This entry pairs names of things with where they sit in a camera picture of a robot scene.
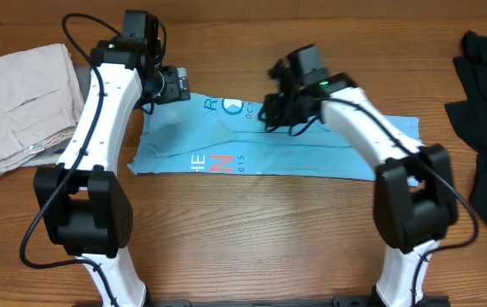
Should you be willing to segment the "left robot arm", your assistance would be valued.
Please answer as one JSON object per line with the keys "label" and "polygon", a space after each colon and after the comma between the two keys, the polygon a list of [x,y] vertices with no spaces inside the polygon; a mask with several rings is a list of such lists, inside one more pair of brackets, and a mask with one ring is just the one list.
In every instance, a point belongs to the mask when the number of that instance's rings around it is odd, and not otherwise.
{"label": "left robot arm", "polygon": [[40,211],[20,243],[26,257],[32,232],[43,222],[50,241],[68,260],[49,268],[81,264],[103,306],[149,306],[150,292],[129,253],[133,210],[117,178],[119,153],[130,115],[190,98],[183,68],[165,66],[165,25],[143,10],[127,10],[123,27],[83,57],[90,65],[84,110],[69,145],[53,167],[39,167],[33,188]]}

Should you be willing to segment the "light blue t-shirt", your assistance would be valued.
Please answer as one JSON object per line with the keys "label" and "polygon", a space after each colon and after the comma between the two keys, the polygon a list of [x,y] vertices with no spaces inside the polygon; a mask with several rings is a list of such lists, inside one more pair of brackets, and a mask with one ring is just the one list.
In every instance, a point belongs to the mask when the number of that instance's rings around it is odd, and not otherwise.
{"label": "light blue t-shirt", "polygon": [[319,121],[290,136],[271,133],[256,102],[193,93],[187,101],[157,105],[144,118],[134,174],[211,173],[287,175],[373,181],[374,172],[338,132]]}

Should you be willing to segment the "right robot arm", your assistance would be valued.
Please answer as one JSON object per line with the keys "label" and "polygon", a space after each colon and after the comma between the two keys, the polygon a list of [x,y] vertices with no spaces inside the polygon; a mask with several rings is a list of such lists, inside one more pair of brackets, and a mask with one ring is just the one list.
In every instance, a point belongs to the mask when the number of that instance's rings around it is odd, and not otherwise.
{"label": "right robot arm", "polygon": [[310,44],[268,71],[278,90],[265,96],[258,116],[272,132],[319,120],[340,133],[375,174],[373,216],[386,253],[380,278],[367,297],[338,297],[335,306],[448,306],[423,291],[427,267],[458,212],[449,156],[426,147],[381,114],[347,74],[332,75]]}

